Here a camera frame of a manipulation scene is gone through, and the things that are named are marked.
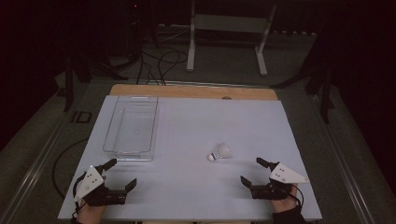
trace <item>sleeve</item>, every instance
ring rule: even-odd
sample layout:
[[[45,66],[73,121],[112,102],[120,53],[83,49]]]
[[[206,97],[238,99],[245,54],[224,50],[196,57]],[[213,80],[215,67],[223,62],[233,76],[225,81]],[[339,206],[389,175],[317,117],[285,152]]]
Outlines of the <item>sleeve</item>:
[[[301,209],[301,206],[296,206],[285,212],[273,213],[274,224],[305,224]]]

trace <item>white table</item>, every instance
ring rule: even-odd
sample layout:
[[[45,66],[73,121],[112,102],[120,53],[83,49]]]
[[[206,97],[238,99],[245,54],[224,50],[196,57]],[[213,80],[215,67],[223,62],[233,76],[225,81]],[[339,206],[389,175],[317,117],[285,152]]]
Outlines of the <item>white table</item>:
[[[111,159],[103,151],[106,131],[117,96],[107,96],[76,170]],[[257,157],[281,161],[307,175],[283,106],[279,101],[159,98],[154,161],[118,162],[105,172],[106,186],[123,189],[134,178],[137,186],[125,205],[111,205],[104,218],[113,220],[267,220],[268,201],[251,199],[240,175],[256,184],[269,182],[269,169]],[[206,156],[225,142],[230,159],[209,161]],[[321,219],[310,184],[304,194],[303,215]],[[75,206],[69,189],[60,219],[69,219]]]

